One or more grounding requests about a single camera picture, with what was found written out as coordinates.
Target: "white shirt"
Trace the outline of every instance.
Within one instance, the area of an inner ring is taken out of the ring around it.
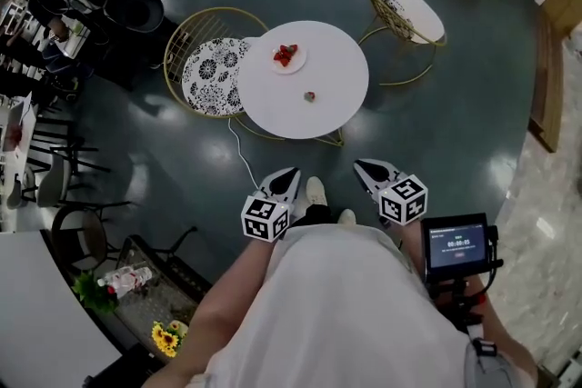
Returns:
[[[231,342],[190,387],[464,388],[468,337],[385,233],[292,228]]]

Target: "small food item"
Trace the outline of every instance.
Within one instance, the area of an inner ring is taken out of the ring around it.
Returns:
[[[273,60],[280,62],[282,66],[288,66],[289,62],[293,58],[293,55],[297,52],[297,44],[292,45],[280,45],[278,52],[275,52]]]

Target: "dark floor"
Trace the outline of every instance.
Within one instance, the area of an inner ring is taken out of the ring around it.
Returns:
[[[206,7],[229,5],[258,15],[270,27],[310,19],[353,37],[373,16],[368,0],[163,1],[177,22]],[[485,211],[494,221],[527,129],[536,7],[533,0],[426,1],[445,24],[447,47],[416,84],[380,88],[376,84],[386,78],[396,44],[389,35],[366,43],[368,98],[344,128],[344,148],[267,141],[234,124],[257,179],[299,166],[304,181],[314,174],[322,178],[338,212],[351,207],[361,224],[378,226],[375,207],[351,165],[358,157],[385,159],[429,187],[430,215]],[[422,58],[409,63],[418,68]],[[214,281],[246,243],[239,215],[253,190],[227,121],[197,117],[178,106],[161,70],[140,76],[132,93],[94,78],[77,111],[87,140],[102,148],[100,162],[115,168],[99,177],[98,196],[135,202],[108,226],[114,243],[137,233],[153,246],[168,246],[196,224],[200,234],[188,239],[179,255]]]

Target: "shoe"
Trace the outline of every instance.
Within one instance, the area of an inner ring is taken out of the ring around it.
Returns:
[[[326,188],[316,176],[307,180],[306,195],[309,205],[327,205]]]
[[[339,215],[337,222],[339,224],[346,224],[346,225],[353,226],[353,225],[357,224],[356,223],[356,214],[354,214],[353,210],[346,209],[344,212],[342,212],[341,215]]]

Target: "screen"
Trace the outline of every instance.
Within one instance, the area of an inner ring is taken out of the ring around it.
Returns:
[[[486,258],[482,224],[431,228],[428,234],[431,268],[479,262]]]

